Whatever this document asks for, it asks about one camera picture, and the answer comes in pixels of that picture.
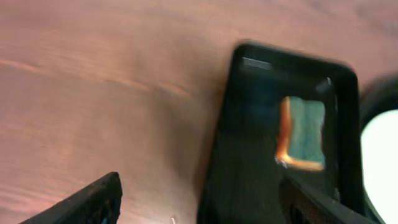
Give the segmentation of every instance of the table surface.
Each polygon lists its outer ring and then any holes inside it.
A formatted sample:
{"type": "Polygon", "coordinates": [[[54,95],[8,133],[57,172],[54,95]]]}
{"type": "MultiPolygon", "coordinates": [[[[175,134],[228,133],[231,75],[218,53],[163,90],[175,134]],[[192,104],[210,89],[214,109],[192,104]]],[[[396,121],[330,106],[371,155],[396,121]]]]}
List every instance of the table surface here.
{"type": "Polygon", "coordinates": [[[398,70],[393,0],[0,0],[0,222],[109,171],[120,223],[194,223],[233,46],[398,70]]]}

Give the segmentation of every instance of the black device edge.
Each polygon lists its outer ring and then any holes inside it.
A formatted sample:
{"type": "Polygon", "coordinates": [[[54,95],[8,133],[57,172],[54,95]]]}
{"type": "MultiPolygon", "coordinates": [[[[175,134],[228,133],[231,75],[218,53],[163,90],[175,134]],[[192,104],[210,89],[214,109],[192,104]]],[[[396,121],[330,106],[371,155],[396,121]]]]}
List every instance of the black device edge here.
{"type": "MultiPolygon", "coordinates": [[[[311,223],[376,224],[296,177],[286,176],[279,185],[284,192],[289,192],[289,197],[294,197],[300,201],[301,205],[310,207],[307,210],[312,213],[310,216],[314,219],[311,223]]],[[[292,218],[293,214],[285,215],[287,218],[292,218]]]]}
{"type": "Polygon", "coordinates": [[[122,187],[117,172],[110,172],[84,189],[21,224],[116,224],[120,215],[122,187]]]}

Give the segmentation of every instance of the blurry object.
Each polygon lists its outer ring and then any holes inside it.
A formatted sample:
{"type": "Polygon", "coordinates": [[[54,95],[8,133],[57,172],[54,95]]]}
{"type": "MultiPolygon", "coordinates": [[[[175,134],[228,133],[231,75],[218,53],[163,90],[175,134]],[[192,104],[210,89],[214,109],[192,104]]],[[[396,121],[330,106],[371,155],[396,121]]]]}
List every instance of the blurry object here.
{"type": "Polygon", "coordinates": [[[197,222],[285,223],[278,186],[286,177],[364,215],[358,80],[340,63],[244,42],[233,53],[197,222]],[[325,107],[320,172],[275,162],[286,96],[325,107]]]}
{"type": "Polygon", "coordinates": [[[110,172],[22,224],[115,224],[122,194],[119,174],[110,172]]]}
{"type": "Polygon", "coordinates": [[[280,103],[280,131],[275,158],[284,166],[323,170],[322,126],[325,105],[286,96],[280,103]]]}
{"type": "Polygon", "coordinates": [[[361,99],[361,147],[366,215],[397,223],[398,76],[374,82],[361,99]]]}
{"type": "Polygon", "coordinates": [[[375,224],[292,177],[280,182],[279,200],[288,224],[375,224]]]}

